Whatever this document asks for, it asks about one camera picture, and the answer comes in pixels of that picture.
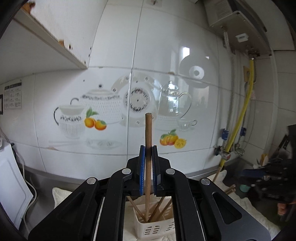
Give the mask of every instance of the yellow pipe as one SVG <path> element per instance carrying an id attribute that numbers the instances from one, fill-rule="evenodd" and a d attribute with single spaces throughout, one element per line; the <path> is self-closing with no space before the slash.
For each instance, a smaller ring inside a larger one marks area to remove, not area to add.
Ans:
<path id="1" fill-rule="evenodd" d="M 247 107 L 248 107 L 248 104 L 249 104 L 249 101 L 251 99 L 251 94 L 252 94 L 252 90 L 253 90 L 253 85 L 254 85 L 254 61 L 252 59 L 250 59 L 250 76 L 249 76 L 249 88 L 248 88 L 248 91 L 247 91 L 247 95 L 245 97 L 245 100 L 244 100 L 244 105 L 242 107 L 242 110 L 240 112 L 240 115 L 239 115 L 239 118 L 238 118 L 238 121 L 235 125 L 235 128 L 233 130 L 233 132 L 231 133 L 231 136 L 230 136 L 230 139 L 227 143 L 227 146 L 225 148 L 225 151 L 226 152 L 229 152 L 230 151 L 230 148 L 235 140 L 235 137 L 239 131 L 239 128 L 242 124 L 242 120 L 244 118 L 244 114 L 247 110 Z M 220 167 L 216 173 L 216 176 L 214 177 L 213 181 L 216 180 L 217 176 L 218 176 L 218 173 L 221 171 L 222 167 L 224 166 L 226 160 L 225 159 L 221 159 L 221 162 L 220 162 Z"/>

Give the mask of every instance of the pitcher handle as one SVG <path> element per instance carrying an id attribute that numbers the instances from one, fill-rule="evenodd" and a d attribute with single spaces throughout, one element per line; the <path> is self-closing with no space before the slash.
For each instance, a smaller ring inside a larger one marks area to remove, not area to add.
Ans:
<path id="1" fill-rule="evenodd" d="M 187 95 L 187 96 L 189 97 L 189 99 L 190 99 L 190 105 L 189 105 L 189 108 L 188 108 L 188 110 L 189 110 L 190 107 L 191 107 L 191 104 L 192 104 L 192 97 L 191 97 L 191 95 L 190 95 L 188 92 L 183 92 L 181 95 L 178 96 L 178 98 L 180 98 L 182 95 Z"/>
<path id="2" fill-rule="evenodd" d="M 56 118 L 55 118 L 55 112 L 57 111 L 58 107 L 54 110 L 54 120 L 56 122 L 57 125 L 59 125 L 59 123 L 57 122 Z"/>
<path id="3" fill-rule="evenodd" d="M 77 101 L 79 101 L 78 98 L 73 98 L 73 99 L 70 101 L 70 104 L 72 104 L 72 101 L 73 101 L 73 100 L 77 100 Z"/>

